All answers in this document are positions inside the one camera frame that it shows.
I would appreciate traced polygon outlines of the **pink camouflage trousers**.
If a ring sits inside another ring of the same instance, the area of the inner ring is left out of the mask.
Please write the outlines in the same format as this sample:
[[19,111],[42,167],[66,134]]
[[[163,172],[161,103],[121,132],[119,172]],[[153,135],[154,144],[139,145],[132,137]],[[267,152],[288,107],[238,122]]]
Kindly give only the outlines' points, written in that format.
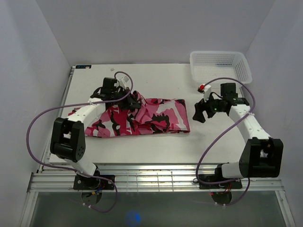
[[110,138],[190,132],[185,100],[144,98],[137,91],[132,96],[141,108],[122,110],[118,105],[107,104],[105,112],[85,129],[85,135]]

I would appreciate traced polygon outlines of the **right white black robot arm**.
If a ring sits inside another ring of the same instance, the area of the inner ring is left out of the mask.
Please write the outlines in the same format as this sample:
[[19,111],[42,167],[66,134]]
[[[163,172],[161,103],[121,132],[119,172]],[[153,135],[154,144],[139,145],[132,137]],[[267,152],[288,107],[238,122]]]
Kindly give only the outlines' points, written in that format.
[[230,182],[242,178],[276,178],[280,174],[284,145],[263,130],[252,113],[247,99],[239,97],[235,83],[220,85],[221,94],[213,97],[210,85],[200,85],[198,92],[203,99],[195,104],[193,120],[204,123],[216,113],[225,113],[234,124],[219,135],[222,138],[228,131],[237,127],[245,147],[239,161],[219,164],[211,176],[196,174],[200,184],[226,187]]

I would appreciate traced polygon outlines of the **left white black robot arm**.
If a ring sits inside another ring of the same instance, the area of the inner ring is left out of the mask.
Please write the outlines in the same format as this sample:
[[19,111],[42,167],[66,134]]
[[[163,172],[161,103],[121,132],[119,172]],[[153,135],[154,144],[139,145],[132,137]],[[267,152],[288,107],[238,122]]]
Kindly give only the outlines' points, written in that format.
[[88,102],[82,104],[76,113],[54,121],[50,152],[68,162],[81,182],[90,189],[97,188],[101,179],[98,167],[85,155],[85,129],[112,105],[130,111],[141,107],[132,97],[132,88],[127,87],[127,82],[132,82],[127,73],[120,79],[104,78],[103,85],[93,92]]

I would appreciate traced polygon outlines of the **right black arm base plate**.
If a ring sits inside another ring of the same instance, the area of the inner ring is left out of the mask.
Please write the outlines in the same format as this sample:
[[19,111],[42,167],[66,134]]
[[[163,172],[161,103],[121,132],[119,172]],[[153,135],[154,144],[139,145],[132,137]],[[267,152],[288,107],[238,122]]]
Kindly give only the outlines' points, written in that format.
[[199,179],[204,183],[199,182],[199,189],[242,189],[241,181],[233,181],[227,183],[217,183],[217,184],[209,184],[213,182],[221,182],[229,180],[227,178],[223,178],[221,176],[216,176],[215,174],[200,174]]

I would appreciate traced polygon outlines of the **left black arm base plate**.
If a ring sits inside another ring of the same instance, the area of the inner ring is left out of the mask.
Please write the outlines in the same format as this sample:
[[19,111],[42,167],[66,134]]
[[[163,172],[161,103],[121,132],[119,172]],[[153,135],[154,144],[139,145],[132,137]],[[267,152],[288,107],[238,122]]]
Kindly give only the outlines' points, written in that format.
[[103,179],[84,177],[76,175],[73,183],[74,190],[113,190],[114,186],[111,182]]

